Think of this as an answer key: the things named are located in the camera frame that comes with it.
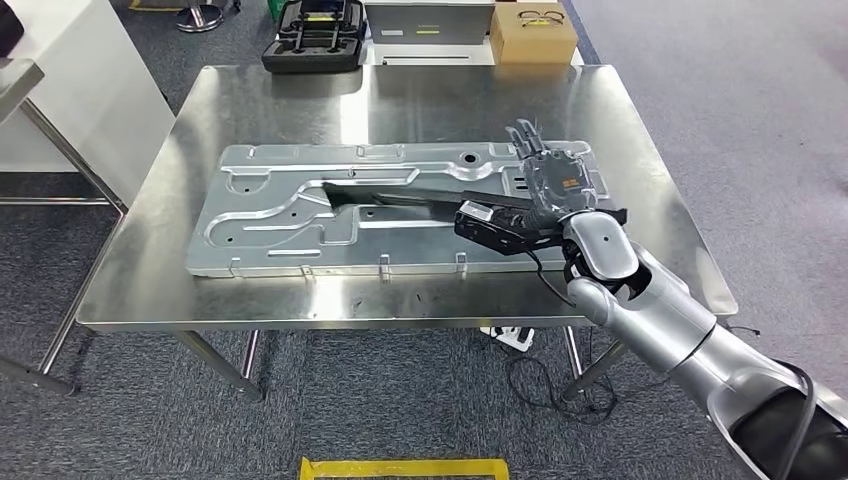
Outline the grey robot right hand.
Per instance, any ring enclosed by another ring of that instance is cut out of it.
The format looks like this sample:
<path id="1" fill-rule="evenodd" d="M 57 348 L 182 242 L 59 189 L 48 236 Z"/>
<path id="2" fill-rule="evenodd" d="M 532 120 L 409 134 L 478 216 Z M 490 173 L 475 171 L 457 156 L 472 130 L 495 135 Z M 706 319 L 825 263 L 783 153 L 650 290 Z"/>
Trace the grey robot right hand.
<path id="1" fill-rule="evenodd" d="M 517 119 L 505 130 L 519 159 L 534 225 L 548 227 L 597 207 L 596 187 L 578 155 L 547 145 L 526 119 Z"/>

